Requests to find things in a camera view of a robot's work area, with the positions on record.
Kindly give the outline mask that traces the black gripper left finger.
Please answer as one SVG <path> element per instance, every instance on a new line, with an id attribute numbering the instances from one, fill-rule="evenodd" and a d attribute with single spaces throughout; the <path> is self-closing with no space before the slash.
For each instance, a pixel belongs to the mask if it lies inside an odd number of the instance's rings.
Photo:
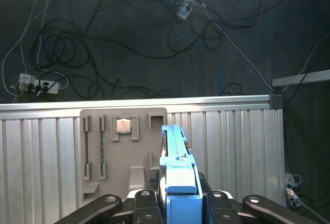
<path id="1" fill-rule="evenodd" d="M 127 199 L 105 194 L 56 223 L 163 223 L 158 205 L 159 172 L 149 175 L 148 189 L 131 191 Z"/>

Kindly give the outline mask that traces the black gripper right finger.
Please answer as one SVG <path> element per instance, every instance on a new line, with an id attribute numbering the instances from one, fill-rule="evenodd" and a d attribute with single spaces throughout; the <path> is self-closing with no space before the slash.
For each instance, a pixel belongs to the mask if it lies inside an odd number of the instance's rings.
<path id="1" fill-rule="evenodd" d="M 199 179 L 203 192 L 202 223 L 311 223 L 311 220 L 260 195 L 249 195 L 242 202 L 229 193 L 212 190 L 205 176 Z"/>

